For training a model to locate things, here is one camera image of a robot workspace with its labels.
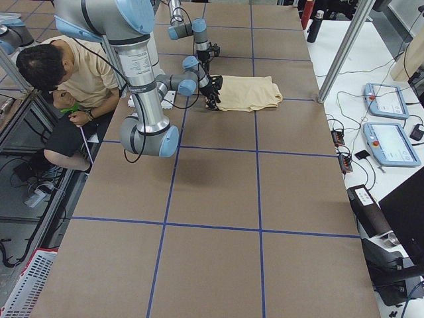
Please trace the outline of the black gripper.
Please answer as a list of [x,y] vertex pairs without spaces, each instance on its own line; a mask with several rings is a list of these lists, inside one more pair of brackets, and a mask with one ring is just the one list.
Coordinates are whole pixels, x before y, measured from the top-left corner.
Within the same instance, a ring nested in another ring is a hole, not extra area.
[[202,62],[202,67],[206,74],[209,74],[210,60],[214,57],[218,57],[221,52],[221,47],[216,43],[202,42],[195,44],[195,50],[197,53],[197,59]]
[[221,75],[206,76],[200,82],[199,90],[201,94],[206,97],[206,108],[212,111],[218,111],[218,104],[221,102],[219,99],[219,91],[223,85],[223,77]]

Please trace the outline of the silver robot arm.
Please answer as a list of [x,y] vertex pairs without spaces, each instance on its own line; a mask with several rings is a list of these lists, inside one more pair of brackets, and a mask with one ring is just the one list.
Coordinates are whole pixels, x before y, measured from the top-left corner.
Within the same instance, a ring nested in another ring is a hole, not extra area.
[[118,74],[125,81],[136,114],[121,125],[120,140],[133,154],[172,156],[179,141],[178,128],[170,123],[161,102],[167,92],[184,96],[201,93],[207,108],[216,110],[220,102],[221,76],[209,75],[209,63],[220,53],[207,36],[204,19],[184,21],[179,1],[169,1],[172,40],[192,36],[195,56],[183,60],[182,74],[160,73],[153,35],[157,7],[151,1],[57,1],[57,29],[75,40],[106,40],[115,51],[121,67]]
[[171,40],[193,38],[193,55],[198,59],[202,68],[209,73],[211,61],[219,57],[221,47],[212,43],[207,35],[205,19],[190,19],[188,12],[182,7],[181,1],[168,1],[170,26],[168,35]]

